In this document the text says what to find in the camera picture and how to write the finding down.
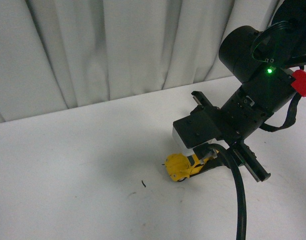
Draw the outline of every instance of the black cylindrical motor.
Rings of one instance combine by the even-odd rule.
[[[251,26],[242,26],[223,41],[219,58],[237,77],[242,86],[223,105],[226,122],[247,138],[274,112],[296,93],[291,87],[293,71],[271,67],[269,63],[253,58],[251,45],[259,34]]]

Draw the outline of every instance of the toy wheel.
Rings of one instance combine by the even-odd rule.
[[[184,181],[187,177],[182,177],[181,179],[178,179],[177,182],[180,183],[182,181]]]

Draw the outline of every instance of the black wire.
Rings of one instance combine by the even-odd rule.
[[[254,52],[256,48],[261,44],[267,37],[271,36],[275,32],[282,31],[282,30],[294,30],[294,26],[289,22],[289,21],[281,21],[277,22],[274,25],[271,25],[268,27],[262,34],[260,34],[253,42],[251,46],[251,54],[253,59],[260,61],[260,62],[266,62],[265,60],[262,59],[256,59],[254,56]]]
[[[219,144],[209,144],[209,148],[217,150],[222,157],[226,160],[228,167],[231,169],[237,193],[237,233],[236,240],[246,239],[246,223],[247,223],[247,211],[246,211],[246,197],[244,183],[242,175],[238,169],[238,166],[234,159],[229,155],[227,150]]]

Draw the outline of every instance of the curtain fold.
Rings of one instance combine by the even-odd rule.
[[[277,0],[0,0],[0,122],[232,75],[218,49]]]

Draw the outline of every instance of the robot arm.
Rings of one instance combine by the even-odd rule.
[[[272,25],[263,32],[251,26],[234,30],[221,44],[219,58],[242,85],[221,108],[213,106],[202,92],[192,92],[198,106],[189,116],[173,123],[173,136],[183,154],[194,155],[193,159],[200,163],[191,164],[187,157],[173,156],[165,165],[174,181],[227,166],[208,147],[214,139],[224,140],[236,164],[246,166],[256,181],[270,177],[244,140],[258,128],[274,132],[295,123],[298,101],[306,97],[306,72],[302,70],[306,65],[306,0],[285,0]],[[296,66],[302,69],[289,69]],[[265,124],[290,100],[282,127]],[[187,163],[182,164],[185,174],[180,174],[184,169],[174,170],[178,162]]]

